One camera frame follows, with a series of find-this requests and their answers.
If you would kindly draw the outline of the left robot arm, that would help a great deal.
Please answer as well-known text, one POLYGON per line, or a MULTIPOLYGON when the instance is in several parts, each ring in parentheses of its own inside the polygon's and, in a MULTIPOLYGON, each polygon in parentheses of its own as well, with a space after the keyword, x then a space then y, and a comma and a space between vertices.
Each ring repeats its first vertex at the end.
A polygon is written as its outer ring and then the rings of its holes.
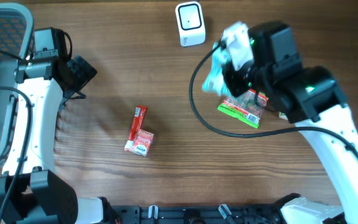
POLYGON ((73 56, 70 36, 34 33, 35 50, 0 61, 0 223, 104 223, 104 198, 81 198, 55 173, 58 113, 81 99, 96 70, 73 56))

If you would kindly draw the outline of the green gummy candy bag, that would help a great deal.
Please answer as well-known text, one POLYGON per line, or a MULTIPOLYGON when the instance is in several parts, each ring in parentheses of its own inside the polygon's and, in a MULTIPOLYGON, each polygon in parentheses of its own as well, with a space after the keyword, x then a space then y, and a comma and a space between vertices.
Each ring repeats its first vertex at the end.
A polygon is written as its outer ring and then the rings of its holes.
POLYGON ((227 97, 218 106, 218 110, 257 129, 268 98, 264 93, 259 93, 255 103, 255 94, 255 90, 248 90, 237 98, 227 97))

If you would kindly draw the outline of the red orange snack packet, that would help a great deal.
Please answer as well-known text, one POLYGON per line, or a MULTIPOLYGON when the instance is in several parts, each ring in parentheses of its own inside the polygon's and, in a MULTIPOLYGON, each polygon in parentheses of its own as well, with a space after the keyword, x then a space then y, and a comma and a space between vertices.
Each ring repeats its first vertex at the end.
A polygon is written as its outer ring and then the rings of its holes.
POLYGON ((154 134, 148 131, 140 129, 134 139, 133 146, 130 148, 130 152, 140 156, 146 156, 152 143, 154 134))

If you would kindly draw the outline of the cup noodles container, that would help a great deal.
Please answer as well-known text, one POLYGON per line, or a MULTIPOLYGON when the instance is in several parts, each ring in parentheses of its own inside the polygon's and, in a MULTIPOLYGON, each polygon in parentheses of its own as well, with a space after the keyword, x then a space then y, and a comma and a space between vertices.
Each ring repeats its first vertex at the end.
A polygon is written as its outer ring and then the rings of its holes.
POLYGON ((287 116, 285 113, 279 112, 279 118, 287 120, 287 116))

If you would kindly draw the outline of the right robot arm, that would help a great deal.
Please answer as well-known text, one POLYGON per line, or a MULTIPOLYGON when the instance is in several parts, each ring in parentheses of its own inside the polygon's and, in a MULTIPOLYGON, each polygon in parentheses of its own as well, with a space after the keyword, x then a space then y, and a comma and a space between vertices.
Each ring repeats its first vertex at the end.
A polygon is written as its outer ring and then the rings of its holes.
POLYGON ((303 66, 292 30, 281 21, 251 28, 237 22, 221 40, 229 52, 223 77, 231 95, 265 93, 309 142, 341 201, 327 206, 289 195, 277 202, 283 221, 358 223, 358 133, 334 75, 322 66, 303 66))

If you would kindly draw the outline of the teal candy bag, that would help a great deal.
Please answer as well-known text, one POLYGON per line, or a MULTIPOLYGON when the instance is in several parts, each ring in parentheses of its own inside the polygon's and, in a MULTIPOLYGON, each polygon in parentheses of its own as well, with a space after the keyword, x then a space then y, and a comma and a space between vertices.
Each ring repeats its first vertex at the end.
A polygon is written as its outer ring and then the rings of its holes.
POLYGON ((202 85, 202 90, 207 93, 215 93, 218 96, 231 96, 223 76, 223 66, 230 62, 227 50, 218 48, 212 54, 211 71, 202 85))

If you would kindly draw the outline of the red chocolate bar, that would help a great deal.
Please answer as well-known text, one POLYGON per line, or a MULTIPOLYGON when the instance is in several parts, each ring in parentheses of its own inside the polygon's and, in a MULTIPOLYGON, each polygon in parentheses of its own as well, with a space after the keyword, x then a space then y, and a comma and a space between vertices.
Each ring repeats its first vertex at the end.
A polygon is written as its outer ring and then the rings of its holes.
POLYGON ((141 106, 141 105, 136 106, 134 119, 132 121, 132 126, 129 132, 129 137, 126 142, 126 145, 124 146, 125 151, 130 151, 132 149, 134 145, 135 136, 139 131, 139 129, 142 127, 146 112, 147 112, 146 106, 141 106))

